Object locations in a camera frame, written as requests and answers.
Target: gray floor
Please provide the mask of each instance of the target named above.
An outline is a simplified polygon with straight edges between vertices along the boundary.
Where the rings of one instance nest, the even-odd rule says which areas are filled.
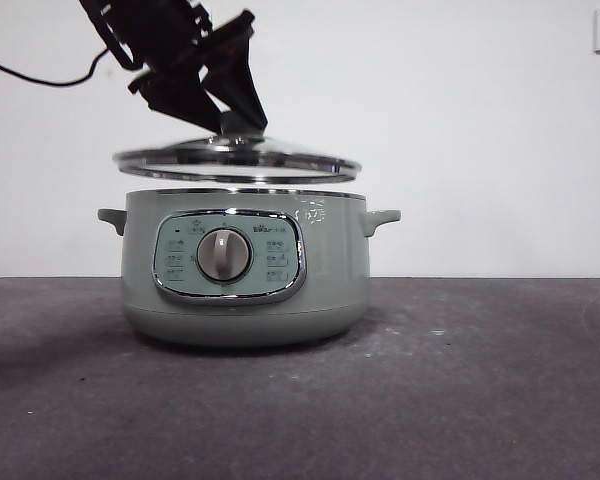
[[[0,279],[0,480],[600,479],[600,280],[376,279],[346,335],[134,335],[116,279]]]

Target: side handle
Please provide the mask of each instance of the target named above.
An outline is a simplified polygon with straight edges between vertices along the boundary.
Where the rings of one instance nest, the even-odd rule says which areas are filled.
[[[127,224],[127,212],[125,210],[101,208],[98,210],[98,220],[113,225],[116,228],[116,233],[122,237],[124,235],[124,226]]]
[[[365,212],[362,215],[362,231],[365,237],[372,237],[380,225],[398,222],[401,216],[400,210],[379,210]]]

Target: rotary knob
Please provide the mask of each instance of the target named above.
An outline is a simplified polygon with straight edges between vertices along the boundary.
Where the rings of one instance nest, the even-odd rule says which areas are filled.
[[[249,266],[250,257],[249,244],[234,230],[214,230],[198,246],[200,269],[209,278],[220,282],[242,275]]]

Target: electric cooker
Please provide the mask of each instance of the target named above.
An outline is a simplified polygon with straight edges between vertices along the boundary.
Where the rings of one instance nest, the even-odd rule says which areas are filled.
[[[368,239],[397,210],[368,212],[350,193],[272,188],[354,179],[355,162],[257,134],[138,150],[122,172],[256,184],[127,194],[98,218],[123,236],[124,313],[162,340],[257,347],[335,335],[369,301]]]

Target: power cord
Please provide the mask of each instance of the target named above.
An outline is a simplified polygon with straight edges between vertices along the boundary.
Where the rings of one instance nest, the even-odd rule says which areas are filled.
[[[27,82],[31,82],[31,83],[37,83],[38,85],[46,85],[47,87],[73,87],[75,85],[80,85],[81,83],[84,83],[87,80],[89,80],[91,77],[93,77],[93,73],[96,71],[96,65],[98,65],[98,62],[100,61],[100,59],[102,57],[104,57],[108,52],[109,52],[109,49],[106,48],[102,52],[100,52],[96,56],[96,58],[93,59],[93,61],[91,62],[91,67],[89,68],[89,72],[84,77],[78,78],[76,80],[71,80],[69,82],[52,82],[49,80],[41,80],[39,78],[33,78],[33,77],[30,77],[23,73],[16,72],[15,70],[5,67],[4,65],[0,65],[0,71],[2,71],[4,73],[8,73],[9,75],[13,75],[14,77],[17,77],[21,80],[26,80]]]

